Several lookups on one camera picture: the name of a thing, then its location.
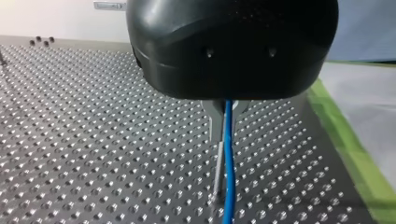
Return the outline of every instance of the metal plate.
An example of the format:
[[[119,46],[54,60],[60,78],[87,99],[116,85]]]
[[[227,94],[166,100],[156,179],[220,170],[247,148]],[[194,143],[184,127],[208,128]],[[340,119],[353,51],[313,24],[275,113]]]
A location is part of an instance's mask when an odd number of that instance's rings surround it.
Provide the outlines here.
[[[128,52],[1,51],[1,223],[220,223],[199,102],[156,92]],[[239,118],[235,223],[374,223],[304,97]]]

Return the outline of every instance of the blue wire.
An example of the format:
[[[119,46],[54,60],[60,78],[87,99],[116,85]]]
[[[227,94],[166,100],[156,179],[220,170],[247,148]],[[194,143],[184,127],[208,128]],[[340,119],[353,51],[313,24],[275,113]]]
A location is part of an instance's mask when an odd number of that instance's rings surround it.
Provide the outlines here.
[[[233,101],[227,100],[225,104],[225,134],[224,157],[227,172],[227,193],[224,205],[223,224],[233,223],[233,210],[235,208],[235,173],[233,172]]]

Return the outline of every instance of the black plastic cover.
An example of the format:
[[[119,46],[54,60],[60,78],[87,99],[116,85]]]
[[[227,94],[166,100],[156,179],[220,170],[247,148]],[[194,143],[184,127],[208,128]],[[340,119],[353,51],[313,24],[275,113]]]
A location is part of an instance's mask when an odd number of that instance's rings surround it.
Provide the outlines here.
[[[144,77],[187,99],[277,99],[318,77],[338,22],[336,0],[129,0]]]

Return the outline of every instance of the green tape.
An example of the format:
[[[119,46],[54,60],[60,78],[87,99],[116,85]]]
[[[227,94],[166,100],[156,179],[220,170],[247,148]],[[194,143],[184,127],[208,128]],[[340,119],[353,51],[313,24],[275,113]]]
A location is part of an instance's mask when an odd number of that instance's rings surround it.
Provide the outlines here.
[[[332,139],[355,187],[378,224],[396,223],[396,194],[361,145],[338,106],[320,80],[308,91],[308,99]]]

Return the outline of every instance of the white wall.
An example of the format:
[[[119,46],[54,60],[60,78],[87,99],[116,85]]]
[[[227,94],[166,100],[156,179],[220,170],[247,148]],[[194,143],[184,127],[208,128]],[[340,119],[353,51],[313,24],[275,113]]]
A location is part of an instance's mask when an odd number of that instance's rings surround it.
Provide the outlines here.
[[[125,12],[92,0],[0,0],[0,35],[129,42]]]

